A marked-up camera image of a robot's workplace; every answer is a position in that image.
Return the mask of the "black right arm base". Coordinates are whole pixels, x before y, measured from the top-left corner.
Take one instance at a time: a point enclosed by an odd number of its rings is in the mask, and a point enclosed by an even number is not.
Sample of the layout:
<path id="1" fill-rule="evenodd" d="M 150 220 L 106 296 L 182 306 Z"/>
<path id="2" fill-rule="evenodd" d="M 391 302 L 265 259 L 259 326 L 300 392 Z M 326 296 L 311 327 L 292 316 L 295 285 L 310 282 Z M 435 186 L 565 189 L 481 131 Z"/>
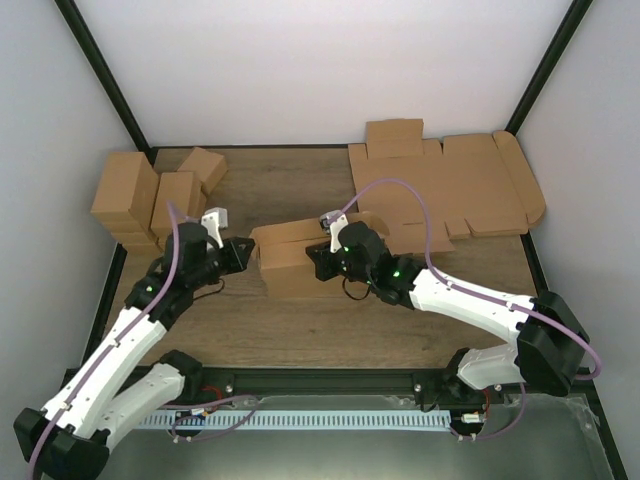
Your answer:
<path id="1" fill-rule="evenodd" d="M 489 399 L 491 404 L 505 400 L 503 392 L 493 387 L 475 390 L 446 369 L 419 369 L 411 373 L 415 404 L 423 411 L 481 407 Z"/>

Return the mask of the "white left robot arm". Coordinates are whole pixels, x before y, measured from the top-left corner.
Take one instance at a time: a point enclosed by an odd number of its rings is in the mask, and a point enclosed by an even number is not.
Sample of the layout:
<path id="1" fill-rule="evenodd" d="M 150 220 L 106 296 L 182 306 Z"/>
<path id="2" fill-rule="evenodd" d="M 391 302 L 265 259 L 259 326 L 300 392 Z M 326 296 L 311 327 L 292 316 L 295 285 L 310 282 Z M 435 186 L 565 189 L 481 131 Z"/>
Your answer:
<path id="1" fill-rule="evenodd" d="M 174 228 L 164 253 L 134 284 L 111 331 L 85 364 L 41 409 L 25 408 L 15 419 L 28 478 L 44 473 L 53 479 L 95 479 L 115 446 L 147 415 L 203 395 L 201 362 L 178 350 L 164 354 L 130 387 L 124 383 L 193 305 L 196 292 L 245 271 L 254 247 L 251 238 L 219 240 L 198 223 Z"/>

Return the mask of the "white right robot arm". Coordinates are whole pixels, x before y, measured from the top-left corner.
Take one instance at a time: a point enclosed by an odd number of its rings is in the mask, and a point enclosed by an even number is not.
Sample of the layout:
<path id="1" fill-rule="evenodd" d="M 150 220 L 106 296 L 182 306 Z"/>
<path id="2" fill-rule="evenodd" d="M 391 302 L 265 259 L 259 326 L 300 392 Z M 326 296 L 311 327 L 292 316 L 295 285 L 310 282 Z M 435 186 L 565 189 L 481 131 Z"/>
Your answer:
<path id="1" fill-rule="evenodd" d="M 318 280 L 363 283 L 386 304 L 451 317 L 501 339 L 497 347 L 464 349 L 452 358 L 452 372 L 444 378 L 451 400 L 465 403 L 479 390 L 510 383 L 564 397 L 580 379 L 590 340 L 560 295 L 527 297 L 461 281 L 425 261 L 391 253 L 362 221 L 330 231 L 329 241 L 306 249 Z"/>

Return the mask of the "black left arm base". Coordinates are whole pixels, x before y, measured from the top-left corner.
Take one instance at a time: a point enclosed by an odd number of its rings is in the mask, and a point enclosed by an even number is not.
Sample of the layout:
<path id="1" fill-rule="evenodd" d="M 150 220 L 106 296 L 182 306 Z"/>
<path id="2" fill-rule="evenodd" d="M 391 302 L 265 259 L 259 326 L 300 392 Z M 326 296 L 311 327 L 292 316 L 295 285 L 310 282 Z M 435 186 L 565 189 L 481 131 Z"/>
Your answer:
<path id="1" fill-rule="evenodd" d="M 235 390 L 235 375 L 230 370 L 205 367 L 185 381 L 182 393 L 169 405 L 196 405 L 222 400 Z"/>

